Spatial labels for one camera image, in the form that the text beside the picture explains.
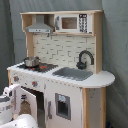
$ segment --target oven window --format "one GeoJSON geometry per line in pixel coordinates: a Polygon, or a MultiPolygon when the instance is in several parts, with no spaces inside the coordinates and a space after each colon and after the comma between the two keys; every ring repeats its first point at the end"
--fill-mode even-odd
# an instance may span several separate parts
{"type": "Polygon", "coordinates": [[[77,18],[62,18],[62,28],[63,29],[77,29],[77,18]]]}

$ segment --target handle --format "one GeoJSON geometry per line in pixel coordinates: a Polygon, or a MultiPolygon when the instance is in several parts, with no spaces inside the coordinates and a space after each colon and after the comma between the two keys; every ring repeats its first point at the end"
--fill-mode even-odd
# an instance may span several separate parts
{"type": "Polygon", "coordinates": [[[49,119],[52,119],[52,115],[50,113],[50,107],[51,107],[51,101],[48,102],[48,117],[49,119]]]}
{"type": "Polygon", "coordinates": [[[23,59],[22,61],[25,61],[25,59],[23,59]]]}
{"type": "Polygon", "coordinates": [[[38,56],[35,56],[36,59],[40,60],[40,58],[38,56]]]}
{"type": "Polygon", "coordinates": [[[55,19],[56,30],[59,30],[58,21],[59,21],[59,16],[57,16],[55,19]]]}

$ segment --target cabinet knob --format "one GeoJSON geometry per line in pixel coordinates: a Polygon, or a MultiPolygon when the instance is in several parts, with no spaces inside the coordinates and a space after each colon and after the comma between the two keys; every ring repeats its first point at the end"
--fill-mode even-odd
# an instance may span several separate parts
{"type": "Polygon", "coordinates": [[[18,76],[15,76],[15,77],[13,77],[13,78],[14,78],[14,81],[15,81],[15,82],[19,81],[18,76]]]}
{"type": "Polygon", "coordinates": [[[32,82],[33,87],[36,87],[38,85],[37,81],[32,82]]]}

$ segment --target microwave door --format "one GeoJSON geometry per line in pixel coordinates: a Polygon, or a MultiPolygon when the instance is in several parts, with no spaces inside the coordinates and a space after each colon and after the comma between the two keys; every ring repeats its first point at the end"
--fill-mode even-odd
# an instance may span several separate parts
{"type": "Polygon", "coordinates": [[[79,14],[56,14],[56,32],[79,33],[79,14]]]}

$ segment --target wooden countertop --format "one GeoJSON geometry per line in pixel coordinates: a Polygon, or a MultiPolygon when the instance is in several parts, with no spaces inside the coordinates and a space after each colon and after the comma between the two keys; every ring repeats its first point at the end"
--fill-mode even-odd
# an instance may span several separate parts
{"type": "Polygon", "coordinates": [[[87,10],[87,11],[56,11],[56,12],[24,12],[20,14],[81,14],[81,13],[97,13],[103,10],[87,10]]]}
{"type": "Polygon", "coordinates": [[[41,76],[44,79],[52,79],[55,81],[60,81],[62,83],[64,82],[64,83],[77,86],[77,87],[82,87],[82,88],[102,88],[102,87],[111,85],[115,80],[115,76],[113,74],[107,71],[101,71],[98,74],[93,74],[92,76],[88,77],[86,80],[76,81],[76,80],[71,80],[71,79],[57,77],[57,76],[52,75],[53,72],[63,68],[62,66],[54,68],[46,73],[39,73],[39,72],[33,72],[33,71],[17,68],[17,66],[21,64],[23,63],[9,67],[7,68],[7,70],[15,70],[21,73],[23,72],[23,73],[36,75],[36,76],[41,76]]]}

